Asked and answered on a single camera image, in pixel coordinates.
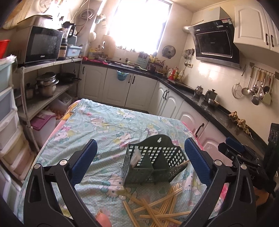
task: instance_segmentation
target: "eggs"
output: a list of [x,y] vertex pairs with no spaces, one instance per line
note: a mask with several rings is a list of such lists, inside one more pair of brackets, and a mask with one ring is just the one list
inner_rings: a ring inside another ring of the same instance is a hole
[[65,115],[65,112],[62,110],[50,109],[50,111],[56,114],[56,120],[61,120]]

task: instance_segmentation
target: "green plastic basket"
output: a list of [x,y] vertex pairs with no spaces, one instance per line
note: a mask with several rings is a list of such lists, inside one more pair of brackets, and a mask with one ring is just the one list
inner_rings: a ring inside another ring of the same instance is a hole
[[[135,148],[141,159],[132,168],[130,165]],[[154,135],[137,144],[128,144],[123,163],[124,184],[171,182],[187,167],[180,165],[187,160],[180,146],[172,144],[166,135]]]

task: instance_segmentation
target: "kitchen cabinet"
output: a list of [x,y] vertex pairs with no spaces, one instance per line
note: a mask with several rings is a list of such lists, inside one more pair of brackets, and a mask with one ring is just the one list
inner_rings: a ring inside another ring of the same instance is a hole
[[213,160],[219,159],[225,165],[232,166],[232,161],[218,151],[219,143],[225,141],[226,137],[210,122],[199,137],[200,144]]
[[147,110],[156,83],[157,80],[133,74],[125,107],[138,110]]
[[108,68],[105,78],[102,102],[124,107],[131,84],[131,78],[132,74],[129,74],[125,80],[120,81],[117,78],[117,70]]
[[183,101],[175,119],[184,122],[187,125],[188,129],[190,129],[190,131],[194,135],[197,135],[196,138],[200,137],[203,130],[206,128],[208,124],[208,121],[203,116],[201,116],[193,107],[191,107],[186,101]]
[[81,82],[79,97],[101,102],[106,73],[107,68],[93,65],[82,65],[80,72]]
[[167,87],[163,85],[161,82],[157,81],[155,90],[153,92],[149,108],[148,108],[148,113],[153,114],[153,115],[159,115],[162,105],[164,103],[164,96],[167,92]]
[[270,49],[268,23],[260,4],[235,6],[234,43]]
[[264,14],[266,16],[267,20],[267,25],[268,25],[268,30],[269,30],[269,35],[270,35],[270,49],[272,51],[275,51],[279,53],[279,31],[277,27],[275,26],[274,22],[268,15],[268,13],[264,10]]
[[182,102],[183,99],[179,95],[168,89],[159,115],[162,117],[175,118]]

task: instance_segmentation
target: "red basket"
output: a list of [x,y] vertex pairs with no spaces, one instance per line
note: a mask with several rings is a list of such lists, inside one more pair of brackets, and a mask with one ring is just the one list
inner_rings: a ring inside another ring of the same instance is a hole
[[9,42],[9,39],[0,40],[0,58],[3,58]]

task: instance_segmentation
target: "black countertop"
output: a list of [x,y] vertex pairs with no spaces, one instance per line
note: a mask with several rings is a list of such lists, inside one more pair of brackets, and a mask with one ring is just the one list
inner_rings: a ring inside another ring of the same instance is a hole
[[193,88],[189,86],[179,86],[168,81],[166,78],[159,78],[151,73],[148,73],[147,71],[143,71],[137,68],[127,68],[117,63],[111,63],[106,65],[98,62],[84,61],[83,64],[121,70],[122,72],[134,73],[137,75],[146,76],[160,81],[169,89],[171,89],[180,97],[182,97],[206,120],[211,122],[221,133],[223,133],[224,136],[232,137],[233,139],[238,140],[240,143],[248,145],[257,153],[259,158],[263,158],[265,150],[267,149],[267,144],[251,128],[249,128],[249,130],[252,134],[252,137],[247,135],[242,129],[240,129],[235,123],[233,123],[229,119],[228,114],[230,112],[222,106],[219,106],[218,108],[213,108],[203,101],[203,97],[197,98],[196,96],[194,96]]

